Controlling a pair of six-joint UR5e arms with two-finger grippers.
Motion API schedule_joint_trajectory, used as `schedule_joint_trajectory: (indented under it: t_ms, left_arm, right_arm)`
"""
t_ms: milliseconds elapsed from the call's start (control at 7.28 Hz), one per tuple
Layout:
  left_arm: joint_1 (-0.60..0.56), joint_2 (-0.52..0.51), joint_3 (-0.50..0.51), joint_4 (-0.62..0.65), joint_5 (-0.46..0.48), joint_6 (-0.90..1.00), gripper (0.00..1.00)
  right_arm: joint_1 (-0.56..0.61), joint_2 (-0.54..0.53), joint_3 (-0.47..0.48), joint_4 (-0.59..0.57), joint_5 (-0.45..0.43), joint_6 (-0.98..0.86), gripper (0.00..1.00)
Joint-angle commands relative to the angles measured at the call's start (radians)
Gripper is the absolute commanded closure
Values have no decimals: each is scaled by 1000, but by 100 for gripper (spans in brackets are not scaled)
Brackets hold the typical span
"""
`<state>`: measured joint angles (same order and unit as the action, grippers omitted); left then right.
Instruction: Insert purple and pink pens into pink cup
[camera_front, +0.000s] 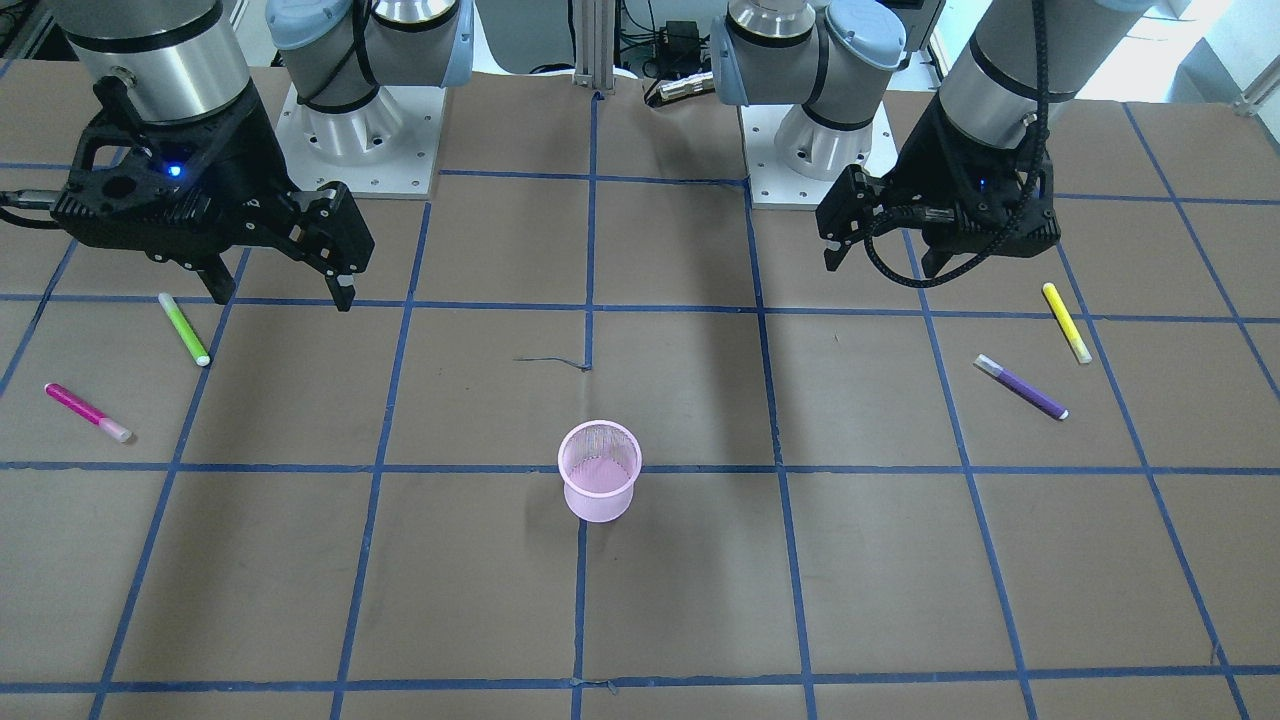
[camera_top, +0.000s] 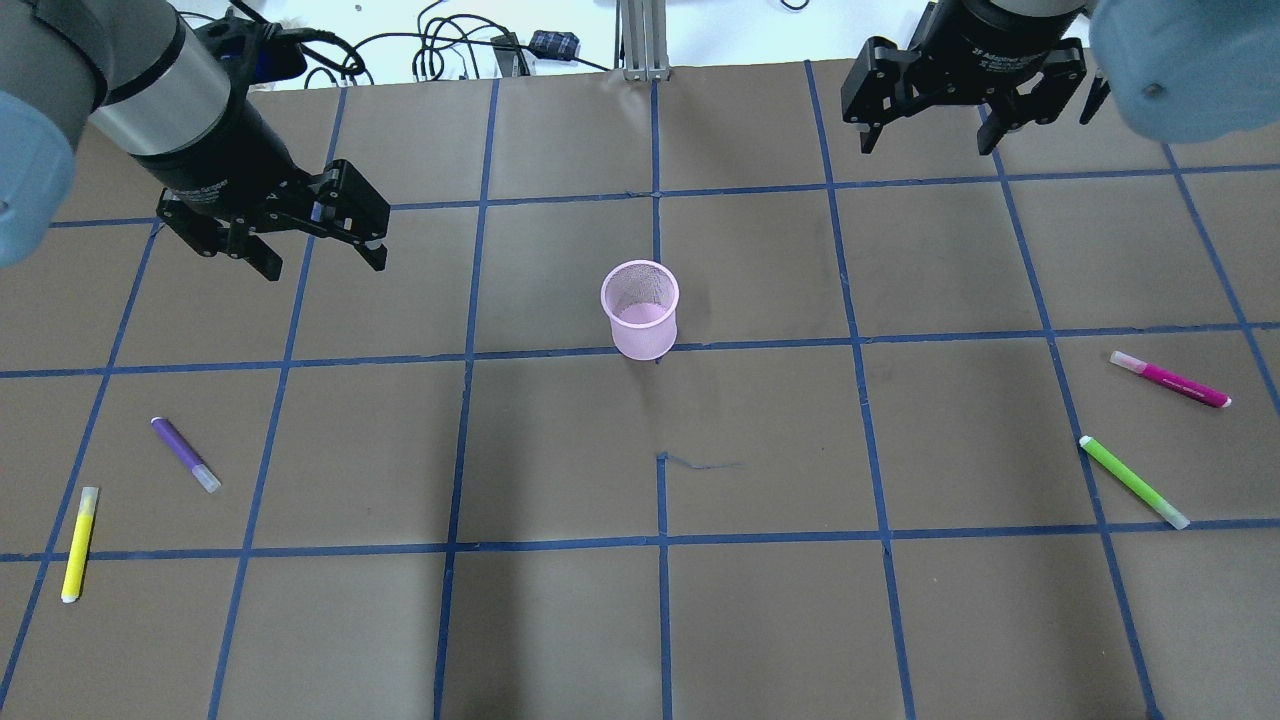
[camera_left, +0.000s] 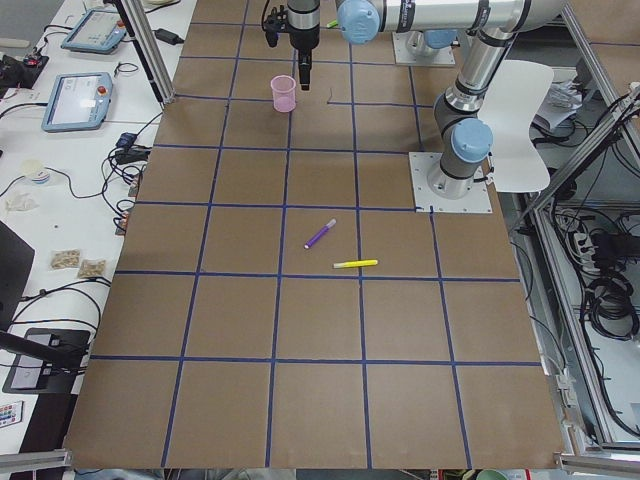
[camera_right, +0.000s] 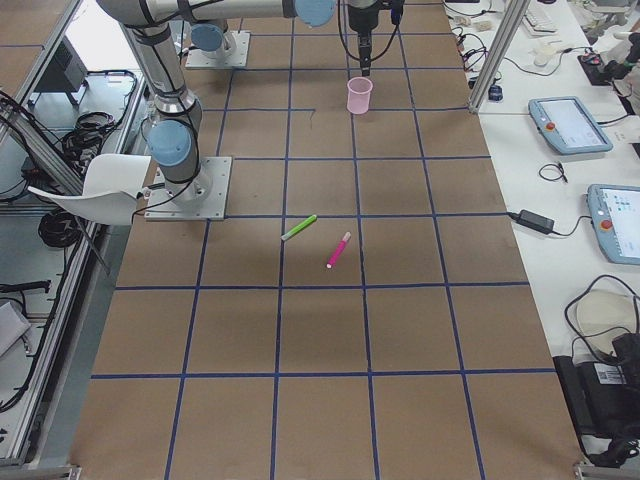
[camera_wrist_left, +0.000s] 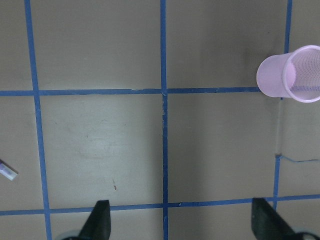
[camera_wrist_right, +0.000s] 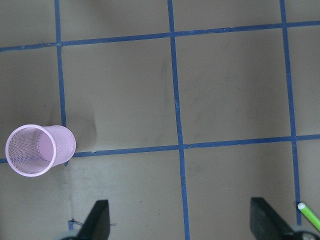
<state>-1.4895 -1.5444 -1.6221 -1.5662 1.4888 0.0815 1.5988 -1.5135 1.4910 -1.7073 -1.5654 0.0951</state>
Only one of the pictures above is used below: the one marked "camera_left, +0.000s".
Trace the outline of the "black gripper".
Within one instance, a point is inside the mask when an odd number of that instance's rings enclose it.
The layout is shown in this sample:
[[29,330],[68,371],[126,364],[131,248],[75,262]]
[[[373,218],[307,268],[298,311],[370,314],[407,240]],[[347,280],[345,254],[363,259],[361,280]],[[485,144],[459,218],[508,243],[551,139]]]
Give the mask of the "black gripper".
[[288,0],[286,10],[290,43],[298,53],[300,88],[309,91],[312,53],[320,40],[320,1]]

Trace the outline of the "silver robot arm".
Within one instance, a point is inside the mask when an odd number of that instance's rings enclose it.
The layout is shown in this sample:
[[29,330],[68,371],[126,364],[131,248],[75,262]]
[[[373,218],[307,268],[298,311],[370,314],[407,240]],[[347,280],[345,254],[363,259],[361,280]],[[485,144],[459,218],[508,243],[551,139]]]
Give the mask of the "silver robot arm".
[[414,31],[406,44],[413,54],[427,57],[450,47],[456,38],[457,31],[455,29]]
[[564,1],[338,1],[337,22],[343,38],[362,45],[380,32],[464,30],[473,41],[455,83],[435,105],[445,151],[436,174],[447,181],[473,179],[488,155],[483,147],[473,159],[454,146],[459,126],[473,120],[485,93],[517,34],[545,25],[561,13]]

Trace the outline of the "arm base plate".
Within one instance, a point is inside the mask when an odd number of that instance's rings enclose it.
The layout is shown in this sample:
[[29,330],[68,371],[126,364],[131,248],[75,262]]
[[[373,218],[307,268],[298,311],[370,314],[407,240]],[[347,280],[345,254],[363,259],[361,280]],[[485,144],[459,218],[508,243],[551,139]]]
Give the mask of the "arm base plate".
[[457,180],[440,169],[439,152],[410,152],[415,210],[424,213],[491,214],[482,167],[471,178]]
[[452,67],[455,59],[452,44],[456,30],[426,30],[394,33],[395,61],[398,65]]

